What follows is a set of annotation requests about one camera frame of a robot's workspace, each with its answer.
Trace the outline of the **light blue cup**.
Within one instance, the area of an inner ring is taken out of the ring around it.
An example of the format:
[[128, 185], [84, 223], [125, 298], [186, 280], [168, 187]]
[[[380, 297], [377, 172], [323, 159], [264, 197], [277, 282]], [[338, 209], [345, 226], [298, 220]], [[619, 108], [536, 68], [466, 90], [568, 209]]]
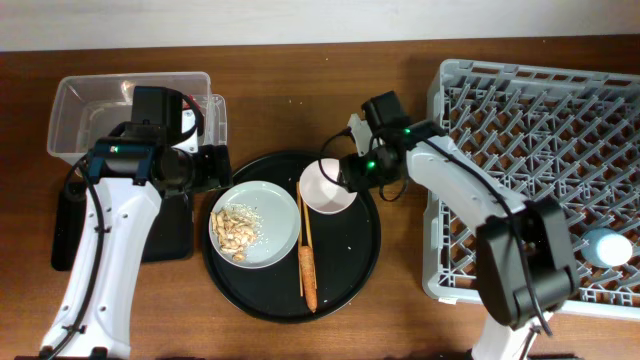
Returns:
[[587, 245], [581, 250], [584, 259], [599, 268], [612, 268], [627, 263], [633, 255], [629, 239], [612, 229], [599, 228], [586, 232]]

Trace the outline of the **white bowl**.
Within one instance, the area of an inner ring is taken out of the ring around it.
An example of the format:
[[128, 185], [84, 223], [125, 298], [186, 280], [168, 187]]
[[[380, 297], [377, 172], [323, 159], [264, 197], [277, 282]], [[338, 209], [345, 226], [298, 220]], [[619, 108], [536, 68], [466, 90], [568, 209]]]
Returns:
[[300, 193], [305, 204], [314, 211], [324, 215], [334, 215], [346, 210], [356, 199], [351, 193], [329, 181], [321, 172], [334, 181], [339, 175], [339, 161], [324, 158], [309, 164], [300, 176]]

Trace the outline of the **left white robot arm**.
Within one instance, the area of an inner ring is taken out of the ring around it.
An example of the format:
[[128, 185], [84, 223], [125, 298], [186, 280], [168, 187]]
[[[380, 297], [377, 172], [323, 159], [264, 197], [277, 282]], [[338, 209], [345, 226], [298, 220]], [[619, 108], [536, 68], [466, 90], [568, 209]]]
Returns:
[[137, 86], [130, 120], [72, 167], [86, 212], [69, 283], [41, 359], [126, 359], [133, 295], [149, 232], [167, 197], [232, 184], [224, 145], [181, 143], [204, 133], [196, 102], [177, 90]]

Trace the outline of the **red snack wrapper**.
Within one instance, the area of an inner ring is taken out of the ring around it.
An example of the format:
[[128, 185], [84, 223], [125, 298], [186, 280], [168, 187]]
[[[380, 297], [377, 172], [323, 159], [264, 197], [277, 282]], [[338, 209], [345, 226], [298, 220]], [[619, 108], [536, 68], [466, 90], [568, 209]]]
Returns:
[[190, 109], [193, 112], [196, 112], [196, 111], [200, 110], [199, 106], [197, 105], [197, 103], [195, 102], [193, 97], [190, 96], [190, 95], [184, 95], [183, 96], [183, 102], [185, 103], [185, 105], [184, 105], [185, 109]]

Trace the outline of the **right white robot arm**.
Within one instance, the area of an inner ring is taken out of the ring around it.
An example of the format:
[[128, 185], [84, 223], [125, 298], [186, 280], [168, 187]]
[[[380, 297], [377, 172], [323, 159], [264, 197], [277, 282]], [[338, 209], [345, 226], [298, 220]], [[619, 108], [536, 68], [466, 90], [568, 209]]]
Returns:
[[389, 91], [362, 104], [346, 130], [357, 151], [335, 184], [360, 192], [415, 182], [441, 199], [476, 239], [476, 286], [488, 312], [468, 359], [526, 359], [549, 319], [578, 290], [569, 227], [551, 197], [531, 200], [491, 177], [439, 125], [414, 123]]

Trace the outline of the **orange carrot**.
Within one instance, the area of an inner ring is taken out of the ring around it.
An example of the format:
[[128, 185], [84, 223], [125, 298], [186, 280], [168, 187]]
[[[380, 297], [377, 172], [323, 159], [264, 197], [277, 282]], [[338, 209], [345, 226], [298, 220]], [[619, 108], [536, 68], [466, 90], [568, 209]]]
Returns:
[[301, 277], [303, 284], [303, 295], [306, 300], [307, 307], [312, 313], [317, 311], [317, 286], [315, 274], [315, 262], [313, 250], [309, 246], [302, 246], [299, 249], [299, 263], [301, 268]]

